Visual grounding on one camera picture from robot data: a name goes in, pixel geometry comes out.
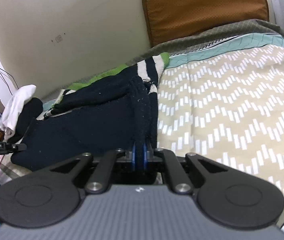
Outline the black folded garment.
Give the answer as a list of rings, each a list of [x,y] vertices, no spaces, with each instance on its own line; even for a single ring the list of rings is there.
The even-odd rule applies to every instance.
[[[7,139],[9,143],[16,143],[25,135],[30,124],[43,112],[43,103],[39,98],[31,98],[20,113],[13,136]]]

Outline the orange brown pillow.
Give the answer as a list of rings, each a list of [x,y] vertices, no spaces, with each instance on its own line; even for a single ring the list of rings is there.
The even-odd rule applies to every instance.
[[[225,24],[269,21],[267,0],[142,0],[151,47]]]

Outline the green navy white knit sweater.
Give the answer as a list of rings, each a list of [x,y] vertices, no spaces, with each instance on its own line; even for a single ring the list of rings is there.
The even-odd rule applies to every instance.
[[[11,162],[31,171],[84,152],[135,150],[138,166],[146,146],[157,145],[158,84],[169,55],[151,56],[115,75],[62,96],[48,116],[33,121]]]

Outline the white folded garment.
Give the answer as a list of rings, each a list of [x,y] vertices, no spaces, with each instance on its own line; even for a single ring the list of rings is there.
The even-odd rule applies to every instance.
[[[0,119],[0,129],[4,132],[4,142],[7,142],[15,134],[19,115],[24,105],[32,99],[36,89],[36,85],[22,86],[7,102]]]

